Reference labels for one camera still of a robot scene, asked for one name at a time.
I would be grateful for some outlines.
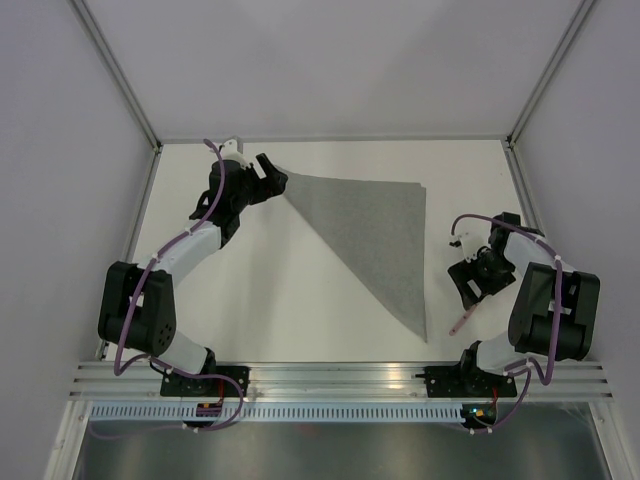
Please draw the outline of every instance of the white table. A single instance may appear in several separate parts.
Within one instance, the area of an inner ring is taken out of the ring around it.
[[[179,328],[234,362],[457,360],[477,339],[506,328],[519,283],[485,299],[454,337],[462,315],[447,268],[453,219],[467,212],[520,213],[499,141],[284,142],[244,145],[274,164],[315,176],[420,182],[427,190],[425,301],[427,343],[409,332],[282,198],[247,208],[233,240],[176,290]],[[201,144],[166,145],[155,176],[135,258],[183,228],[208,188],[215,160]],[[459,231],[488,236],[465,220]]]

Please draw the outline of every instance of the gray fabric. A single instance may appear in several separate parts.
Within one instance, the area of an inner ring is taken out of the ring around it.
[[[284,196],[369,291],[424,341],[426,190],[287,172]]]

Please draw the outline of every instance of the vent grille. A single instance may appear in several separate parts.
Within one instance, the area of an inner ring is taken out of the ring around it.
[[[92,420],[206,421],[196,402],[95,402]],[[218,417],[233,415],[237,402],[227,401]],[[239,419],[253,422],[460,423],[462,404],[245,403]]]

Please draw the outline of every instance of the enclosure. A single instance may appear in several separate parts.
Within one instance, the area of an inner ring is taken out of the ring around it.
[[[637,478],[636,2],[2,12],[6,478]],[[249,372],[244,407],[224,404],[243,413],[220,432],[145,433],[196,400],[160,396],[144,361],[114,376],[105,274],[182,231],[216,161],[202,139],[232,137],[288,190],[242,213],[175,309],[220,366]],[[520,276],[452,335],[465,308],[447,273],[456,217],[502,212],[599,277],[596,329],[504,429],[470,436],[456,424],[478,399],[432,398],[416,375],[506,329]]]

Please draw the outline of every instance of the white tabletop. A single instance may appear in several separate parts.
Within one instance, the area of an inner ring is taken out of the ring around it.
[[[520,213],[500,142],[491,140],[284,142],[244,145],[292,172],[323,177],[420,182],[427,191],[427,342],[408,331],[360,283],[282,198],[247,208],[233,240],[176,290],[178,327],[237,362],[456,360],[477,339],[507,326],[517,285],[485,299],[454,337],[462,315],[447,268],[453,219],[467,212]],[[201,144],[166,145],[137,243],[138,260],[178,233],[208,188],[215,160]],[[459,231],[488,237],[465,220]]]

